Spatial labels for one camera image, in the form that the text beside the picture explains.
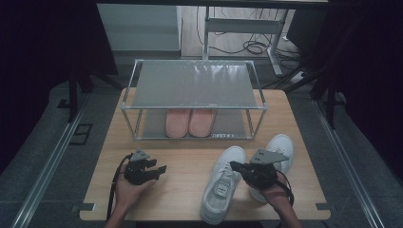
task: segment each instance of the slipper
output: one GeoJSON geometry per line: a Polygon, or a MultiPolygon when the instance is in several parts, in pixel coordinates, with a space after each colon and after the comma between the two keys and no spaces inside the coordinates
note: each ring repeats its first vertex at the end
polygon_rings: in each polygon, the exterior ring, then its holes
{"type": "Polygon", "coordinates": [[[190,109],[168,109],[166,114],[166,135],[181,138],[187,134],[190,109]]]}
{"type": "Polygon", "coordinates": [[[189,122],[189,133],[195,137],[210,135],[216,113],[216,109],[193,109],[189,122]]]}

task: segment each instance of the glass shelf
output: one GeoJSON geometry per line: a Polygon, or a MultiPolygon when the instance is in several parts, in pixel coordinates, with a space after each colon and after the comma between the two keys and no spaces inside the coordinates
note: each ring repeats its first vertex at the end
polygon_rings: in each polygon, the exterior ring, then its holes
{"type": "Polygon", "coordinates": [[[259,84],[251,61],[137,60],[122,111],[135,140],[171,139],[165,119],[174,108],[217,109],[208,137],[181,139],[253,140],[268,107],[251,79],[259,84]]]}

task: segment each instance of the sneaker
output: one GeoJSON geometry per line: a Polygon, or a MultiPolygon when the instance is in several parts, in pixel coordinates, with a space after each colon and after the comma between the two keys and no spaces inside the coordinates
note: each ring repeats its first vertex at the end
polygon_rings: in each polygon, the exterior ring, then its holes
{"type": "Polygon", "coordinates": [[[224,220],[241,178],[229,162],[245,163],[245,160],[245,152],[239,146],[229,147],[217,160],[201,200],[201,218],[205,222],[217,225],[224,220]]]}
{"type": "MultiPolygon", "coordinates": [[[[281,153],[288,158],[286,161],[273,163],[278,171],[286,174],[288,170],[290,170],[291,164],[294,160],[294,146],[290,137],[284,134],[278,134],[267,144],[265,149],[267,151],[281,153]]],[[[249,188],[249,192],[255,200],[266,203],[264,196],[262,196],[261,193],[255,188],[249,188]]]]}

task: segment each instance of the pair of slippers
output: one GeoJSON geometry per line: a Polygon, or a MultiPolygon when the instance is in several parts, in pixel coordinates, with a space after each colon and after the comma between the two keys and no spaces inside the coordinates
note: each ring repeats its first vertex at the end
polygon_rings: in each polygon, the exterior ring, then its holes
{"type": "Polygon", "coordinates": [[[216,109],[168,109],[166,135],[181,138],[189,132],[194,137],[207,137],[211,133],[216,109]]]}

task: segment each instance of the floor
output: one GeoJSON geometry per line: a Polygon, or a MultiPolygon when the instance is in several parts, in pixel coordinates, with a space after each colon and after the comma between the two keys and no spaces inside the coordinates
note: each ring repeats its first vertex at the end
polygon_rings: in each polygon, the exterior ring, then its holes
{"type": "MultiPolygon", "coordinates": [[[[222,11],[225,15],[230,15],[227,9],[222,11]]],[[[183,18],[189,20],[188,22],[183,19],[184,32],[187,29],[186,23],[191,25],[190,21],[193,19],[185,16],[183,18]]],[[[199,48],[192,50],[195,45],[184,45],[185,36],[184,34],[182,57],[184,59],[200,58],[197,52],[200,51],[199,48]]],[[[195,33],[187,34],[187,36],[193,36],[193,41],[189,41],[189,44],[197,44],[198,38],[195,33]]],[[[211,41],[210,44],[220,47],[220,43],[214,42],[211,41]]],[[[280,47],[296,50],[284,39],[280,41],[280,47]]],[[[279,78],[274,75],[270,61],[264,53],[261,56],[250,53],[222,54],[222,56],[218,52],[211,52],[211,54],[212,58],[253,58],[260,82],[267,86],[266,88],[284,88],[291,84],[286,82],[283,86],[278,86],[279,78]]],[[[284,72],[292,72],[290,68],[295,68],[297,64],[297,61],[284,62],[282,69],[284,72]]],[[[111,78],[126,85],[129,77],[127,69],[130,66],[118,65],[118,68],[120,75],[111,76],[111,78]]],[[[67,123],[68,109],[57,107],[61,100],[67,99],[67,84],[61,84],[52,89],[48,107],[41,120],[9,168],[0,176],[0,227],[10,227],[15,224],[14,220],[17,215],[20,215],[20,210],[29,212],[28,227],[103,227],[105,225],[104,221],[80,220],[79,211],[85,209],[83,200],[86,189],[121,91],[98,78],[92,77],[92,80],[96,85],[94,91],[90,94],[79,94],[82,106],[78,124],[82,127],[91,125],[89,137],[83,139],[82,136],[75,135],[67,139],[67,142],[70,142],[68,144],[61,144],[61,137],[67,130],[75,129],[75,127],[67,123]],[[45,176],[41,175],[41,172],[56,148],[62,148],[63,152],[56,160],[54,169],[50,170],[51,172],[47,170],[48,172],[45,173],[50,175],[48,182],[37,182],[39,178],[45,176]],[[32,192],[35,183],[43,186],[43,193],[32,192]],[[32,202],[37,202],[36,205],[24,204],[30,196],[33,197],[32,202]]],[[[323,101],[312,101],[309,96],[313,84],[303,86],[287,96],[328,201],[328,204],[323,206],[329,208],[332,215],[327,220],[303,220],[303,226],[403,227],[401,183],[390,171],[387,163],[379,157],[371,144],[355,127],[342,104],[335,110],[336,128],[329,129],[321,113],[324,107],[323,101]]],[[[259,221],[258,224],[260,227],[275,227],[278,222],[259,221]]],[[[126,222],[124,227],[170,225],[178,227],[180,224],[126,222]]],[[[241,226],[245,224],[226,224],[225,227],[241,226]]]]}

